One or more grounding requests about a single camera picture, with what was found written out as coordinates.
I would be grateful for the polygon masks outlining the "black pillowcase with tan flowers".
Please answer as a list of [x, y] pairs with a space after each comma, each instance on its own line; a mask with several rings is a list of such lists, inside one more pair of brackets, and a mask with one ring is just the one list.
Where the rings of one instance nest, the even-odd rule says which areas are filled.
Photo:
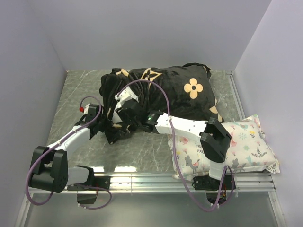
[[140, 106], [146, 111], [167, 112], [168, 101], [171, 115], [179, 118], [206, 121], [224, 119], [217, 111], [217, 100], [210, 84], [211, 72], [204, 64], [188, 63], [168, 68], [138, 68], [127, 71], [113, 68], [101, 77], [99, 93], [103, 98], [105, 136], [109, 144], [129, 137], [137, 127], [125, 123], [113, 124], [117, 109], [115, 95], [128, 83], [138, 96]]

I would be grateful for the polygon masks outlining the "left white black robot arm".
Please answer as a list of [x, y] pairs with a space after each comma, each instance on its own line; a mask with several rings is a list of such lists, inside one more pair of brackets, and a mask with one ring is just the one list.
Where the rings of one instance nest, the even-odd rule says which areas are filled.
[[47, 147], [35, 148], [27, 176], [29, 187], [60, 193], [72, 184], [79, 184], [84, 190], [95, 186], [91, 167], [68, 167], [71, 154], [99, 132], [102, 107], [88, 104], [80, 109], [84, 115], [67, 135]]

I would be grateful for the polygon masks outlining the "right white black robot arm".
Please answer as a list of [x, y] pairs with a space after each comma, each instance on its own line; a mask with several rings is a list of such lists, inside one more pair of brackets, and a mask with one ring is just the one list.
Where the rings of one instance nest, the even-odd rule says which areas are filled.
[[206, 158], [210, 160], [209, 185], [219, 189], [225, 184], [222, 174], [232, 137], [217, 119], [193, 121], [169, 116], [160, 111], [148, 112], [133, 98], [127, 101], [119, 98], [116, 113], [123, 123], [132, 123], [144, 132], [175, 134], [199, 142]]

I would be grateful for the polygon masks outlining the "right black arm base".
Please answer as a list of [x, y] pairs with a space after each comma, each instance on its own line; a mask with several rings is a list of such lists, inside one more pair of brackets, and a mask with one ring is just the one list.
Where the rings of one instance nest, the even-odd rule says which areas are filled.
[[[208, 175], [196, 176], [193, 178], [193, 183], [192, 183], [192, 186], [196, 191], [198, 190], [211, 191], [206, 193], [206, 198], [211, 204], [214, 204], [216, 201], [217, 194], [213, 192], [218, 191], [219, 185], [220, 185], [220, 180], [213, 179]], [[232, 191], [235, 189], [236, 189], [236, 185], [235, 183], [232, 183], [232, 176], [226, 175], [224, 177], [223, 184], [221, 186], [221, 192], [220, 192], [218, 204], [222, 205], [228, 200], [227, 190]]]

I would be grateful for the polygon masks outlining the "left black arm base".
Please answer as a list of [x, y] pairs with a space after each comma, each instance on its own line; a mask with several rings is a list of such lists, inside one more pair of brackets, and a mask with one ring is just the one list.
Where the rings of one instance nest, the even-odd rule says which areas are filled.
[[88, 205], [93, 205], [97, 201], [99, 192], [106, 192], [109, 195], [109, 200], [101, 206], [105, 207], [112, 199], [112, 194], [109, 191], [110, 183], [110, 176], [93, 176], [91, 180], [85, 183], [68, 185], [67, 191], [77, 192], [77, 203], [83, 208]]

